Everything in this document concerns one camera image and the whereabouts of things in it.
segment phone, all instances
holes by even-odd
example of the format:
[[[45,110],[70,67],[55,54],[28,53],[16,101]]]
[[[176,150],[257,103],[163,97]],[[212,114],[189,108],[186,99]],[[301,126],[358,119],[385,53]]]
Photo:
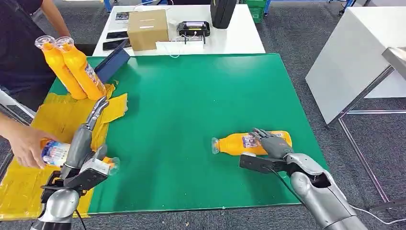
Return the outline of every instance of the phone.
[[[123,48],[131,47],[130,39],[126,38],[112,42],[103,42],[103,51],[116,49],[124,40],[127,40],[127,43],[124,45]]]
[[[127,31],[111,32],[107,34],[106,39],[128,37]]]

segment green table mat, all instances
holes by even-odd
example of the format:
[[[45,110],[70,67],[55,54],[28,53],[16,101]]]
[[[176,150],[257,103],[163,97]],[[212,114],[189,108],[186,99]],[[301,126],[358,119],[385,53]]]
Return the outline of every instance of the green table mat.
[[[122,164],[95,188],[90,214],[299,203],[275,175],[211,153],[212,137],[253,127],[288,131],[296,152],[327,168],[278,54],[131,57],[112,80],[113,96],[128,93],[106,139]],[[66,92],[59,81],[51,91]]]

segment floor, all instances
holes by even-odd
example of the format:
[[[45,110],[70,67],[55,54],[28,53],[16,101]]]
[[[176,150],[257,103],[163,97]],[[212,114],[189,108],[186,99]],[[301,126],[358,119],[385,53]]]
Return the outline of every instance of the floor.
[[[102,5],[98,2],[56,2],[73,38],[80,43],[96,43],[108,17]],[[119,2],[121,5],[129,3],[135,4],[134,1]],[[307,72],[339,21],[337,13],[340,9],[339,2],[273,2],[269,16],[257,25],[257,29],[266,52],[280,53],[337,185],[351,204],[367,208],[380,203],[381,198],[339,125],[326,127],[305,82]],[[37,14],[35,21],[48,34],[55,35],[43,15]],[[361,107],[394,108],[405,104],[404,99],[365,100]],[[404,115],[353,115],[345,118],[345,121],[388,196],[391,199],[405,197]],[[0,141],[0,157],[4,157],[5,149],[6,143]],[[386,221],[405,218],[406,207],[375,214]],[[370,230],[406,229],[406,222],[385,226],[363,213],[360,218]],[[320,229],[302,206],[96,216],[85,219],[85,223],[89,230]],[[9,221],[0,223],[0,229],[29,229],[30,224],[31,221]],[[77,219],[73,229],[82,229]]]

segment metal table leg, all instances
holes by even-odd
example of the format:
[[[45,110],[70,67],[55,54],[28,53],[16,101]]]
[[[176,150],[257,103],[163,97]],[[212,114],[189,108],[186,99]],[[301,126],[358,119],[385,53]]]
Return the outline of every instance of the metal table leg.
[[[388,77],[393,71],[394,68],[392,66],[386,67],[386,69],[384,69],[375,80],[365,87],[365,89],[357,97],[355,97],[354,100],[352,100],[350,104],[348,104],[330,123],[328,123],[327,126],[330,127],[330,125],[335,123],[338,119],[343,118],[345,114],[353,109],[360,100],[365,98],[366,95],[368,95],[377,85],[385,80],[385,78]]]
[[[375,174],[373,174],[371,168],[369,167],[368,162],[366,161],[364,155],[362,154],[360,148],[358,147],[357,143],[355,142],[354,138],[352,137],[350,131],[348,130],[347,126],[345,125],[344,121],[342,118],[338,119],[338,122],[340,123],[340,126],[342,127],[345,135],[347,136],[348,140],[350,141],[352,147],[355,150],[355,153],[357,154],[358,159],[360,159],[362,166],[364,169],[367,171],[368,176],[372,180],[373,185],[375,188],[378,190],[379,195],[382,197],[384,202],[389,202],[388,197],[386,196],[385,192],[383,191],[381,185],[379,184],[378,179],[376,179]]]
[[[347,114],[406,114],[405,109],[398,110],[350,110]]]

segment black case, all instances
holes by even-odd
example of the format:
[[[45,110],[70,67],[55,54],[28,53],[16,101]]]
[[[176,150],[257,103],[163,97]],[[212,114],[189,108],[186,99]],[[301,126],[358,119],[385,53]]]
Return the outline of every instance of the black case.
[[[212,26],[218,29],[227,29],[236,4],[237,0],[212,0],[210,4]]]

